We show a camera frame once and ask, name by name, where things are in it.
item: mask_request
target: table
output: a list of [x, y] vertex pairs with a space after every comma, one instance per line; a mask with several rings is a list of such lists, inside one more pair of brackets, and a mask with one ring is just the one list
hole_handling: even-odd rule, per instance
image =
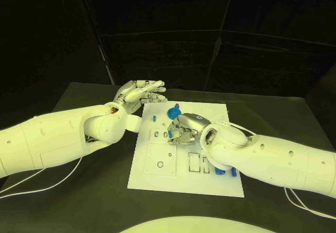
[[[54, 111], [103, 104], [118, 86], [70, 83]], [[279, 137], [311, 147], [333, 150], [302, 98], [210, 93], [171, 89], [168, 100], [225, 103], [230, 122], [258, 134]], [[330, 232], [336, 221], [298, 209], [284, 189], [240, 176], [245, 198], [126, 189], [137, 134], [83, 157], [79, 167], [53, 189], [0, 200], [0, 231], [26, 233], [119, 232], [168, 216], [210, 216], [236, 220], [271, 231]], [[52, 186], [66, 176], [76, 161], [46, 169], [10, 192]], [[34, 171], [14, 174], [10, 186]], [[336, 216], [336, 200], [297, 191], [304, 204]]]

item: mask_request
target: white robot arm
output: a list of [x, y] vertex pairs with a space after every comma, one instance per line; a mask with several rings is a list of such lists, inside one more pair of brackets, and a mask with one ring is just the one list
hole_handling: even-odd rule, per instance
[[336, 198], [336, 153], [275, 137], [246, 137], [239, 130], [246, 129], [232, 125], [222, 120], [212, 124], [196, 114], [181, 114], [168, 126], [168, 130], [178, 128], [180, 137], [168, 143], [189, 145], [199, 139], [203, 154], [216, 168], [235, 167], [272, 185]]
[[36, 116], [0, 131], [0, 178], [57, 166], [118, 142], [124, 131], [138, 132], [141, 103], [165, 102], [163, 81], [129, 81], [114, 101]]

